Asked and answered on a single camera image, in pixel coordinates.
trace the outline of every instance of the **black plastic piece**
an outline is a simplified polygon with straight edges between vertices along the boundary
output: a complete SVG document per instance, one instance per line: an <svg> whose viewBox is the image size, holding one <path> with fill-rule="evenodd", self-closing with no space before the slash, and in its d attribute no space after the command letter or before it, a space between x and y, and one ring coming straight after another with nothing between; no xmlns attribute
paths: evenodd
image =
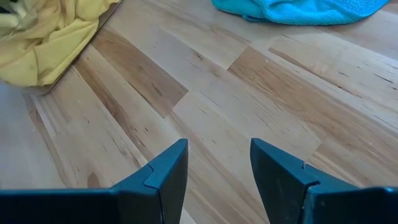
<svg viewBox="0 0 398 224"><path fill-rule="evenodd" d="M304 172L303 161L261 139L251 140L250 159L270 223L298 223L305 193L317 179Z"/></svg>
<svg viewBox="0 0 398 224"><path fill-rule="evenodd" d="M359 189L260 139L251 162L271 224L398 223L398 189Z"/></svg>
<svg viewBox="0 0 398 224"><path fill-rule="evenodd" d="M178 224L187 170L180 139L110 189L0 190L0 223Z"/></svg>

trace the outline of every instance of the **yellow towel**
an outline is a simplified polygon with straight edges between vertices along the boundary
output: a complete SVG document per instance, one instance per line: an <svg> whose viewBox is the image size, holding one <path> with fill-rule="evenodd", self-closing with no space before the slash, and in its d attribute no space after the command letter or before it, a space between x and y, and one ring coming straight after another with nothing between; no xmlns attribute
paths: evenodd
<svg viewBox="0 0 398 224"><path fill-rule="evenodd" d="M52 84L94 36L98 18L114 2L119 0L18 1L12 7L17 14L0 15L0 34L15 30L0 42L0 78L16 86Z"/></svg>

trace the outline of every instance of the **wooden floor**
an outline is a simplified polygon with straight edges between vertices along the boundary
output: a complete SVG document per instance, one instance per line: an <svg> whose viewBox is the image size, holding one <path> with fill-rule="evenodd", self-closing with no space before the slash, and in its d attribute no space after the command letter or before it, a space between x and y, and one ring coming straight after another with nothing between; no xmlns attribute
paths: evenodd
<svg viewBox="0 0 398 224"><path fill-rule="evenodd" d="M397 30L397 1L292 27L126 0L51 94L0 86L0 188L110 187L189 138L182 223L268 223L253 137L358 186L398 185Z"/></svg>

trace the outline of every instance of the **blue towel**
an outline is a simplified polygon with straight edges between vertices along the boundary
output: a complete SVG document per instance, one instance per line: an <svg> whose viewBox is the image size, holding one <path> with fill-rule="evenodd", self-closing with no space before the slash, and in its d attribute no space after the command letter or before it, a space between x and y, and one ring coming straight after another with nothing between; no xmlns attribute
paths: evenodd
<svg viewBox="0 0 398 224"><path fill-rule="evenodd" d="M212 0L217 9L248 21L289 25L349 24L375 13L389 0Z"/></svg>

